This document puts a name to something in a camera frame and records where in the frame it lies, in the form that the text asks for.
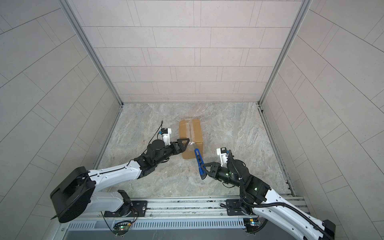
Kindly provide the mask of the blue utility knife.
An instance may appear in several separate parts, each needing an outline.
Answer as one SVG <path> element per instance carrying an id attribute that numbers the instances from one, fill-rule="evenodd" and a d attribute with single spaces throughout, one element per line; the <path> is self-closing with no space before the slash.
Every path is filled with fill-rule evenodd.
<path id="1" fill-rule="evenodd" d="M 207 177 L 207 174 L 204 172 L 204 170 L 201 167 L 201 165 L 204 164 L 202 155 L 201 155 L 201 153 L 200 153 L 198 148 L 194 149 L 194 153 L 195 153 L 195 156 L 196 156 L 196 159 L 197 159 L 200 177 L 201 177 L 202 180 L 204 180 Z"/>

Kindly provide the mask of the brown taped cardboard box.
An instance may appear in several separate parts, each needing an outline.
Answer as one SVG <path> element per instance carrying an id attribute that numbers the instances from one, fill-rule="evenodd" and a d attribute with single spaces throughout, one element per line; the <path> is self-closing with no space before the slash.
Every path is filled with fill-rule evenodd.
<path id="1" fill-rule="evenodd" d="M 203 156 L 204 142 L 201 122 L 199 119 L 187 119 L 179 122 L 179 136 L 180 139 L 190 139 L 187 149 L 182 153 L 184 160 L 195 159 L 195 147 L 198 148 L 200 154 Z"/>

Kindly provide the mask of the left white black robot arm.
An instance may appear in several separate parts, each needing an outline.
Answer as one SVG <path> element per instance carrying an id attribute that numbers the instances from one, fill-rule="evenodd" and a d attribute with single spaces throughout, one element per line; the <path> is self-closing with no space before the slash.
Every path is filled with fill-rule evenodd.
<path id="1" fill-rule="evenodd" d="M 173 155 L 186 151 L 190 140 L 178 139 L 166 145 L 154 140 L 144 153 L 128 163 L 100 170 L 74 169 L 50 194 L 56 211 L 55 218 L 67 223 L 83 213 L 108 212 L 124 217 L 133 210 L 128 194 L 123 190 L 106 193 L 104 189 L 119 183 L 148 176 Z"/>

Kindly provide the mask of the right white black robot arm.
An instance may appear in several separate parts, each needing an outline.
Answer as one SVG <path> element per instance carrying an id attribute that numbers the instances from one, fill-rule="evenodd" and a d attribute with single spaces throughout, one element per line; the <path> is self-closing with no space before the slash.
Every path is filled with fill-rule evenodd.
<path id="1" fill-rule="evenodd" d="M 244 162 L 228 160 L 227 166 L 211 162 L 201 164 L 207 176 L 225 184 L 238 187 L 239 207 L 246 215 L 257 215 L 285 230 L 297 240 L 333 240 L 336 225 L 311 217 L 289 203 L 261 179 L 250 174 Z"/>

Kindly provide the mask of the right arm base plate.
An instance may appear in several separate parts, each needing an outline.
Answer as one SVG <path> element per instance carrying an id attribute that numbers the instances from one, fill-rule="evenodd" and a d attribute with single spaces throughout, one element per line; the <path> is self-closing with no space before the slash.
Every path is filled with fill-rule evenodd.
<path id="1" fill-rule="evenodd" d="M 260 213 L 254 213 L 253 208 L 245 204 L 240 199 L 227 199 L 226 202 L 220 204 L 220 207 L 227 210 L 228 216 L 242 216 L 244 218 L 257 218 Z"/>

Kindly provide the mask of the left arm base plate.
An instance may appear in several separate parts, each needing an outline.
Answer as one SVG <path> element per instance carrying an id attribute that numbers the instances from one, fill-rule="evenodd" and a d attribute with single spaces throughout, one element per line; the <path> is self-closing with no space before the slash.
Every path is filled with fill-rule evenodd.
<path id="1" fill-rule="evenodd" d="M 130 205 L 123 204 L 116 212 L 104 212 L 106 218 L 144 217 L 147 210 L 147 201 L 133 201 Z"/>

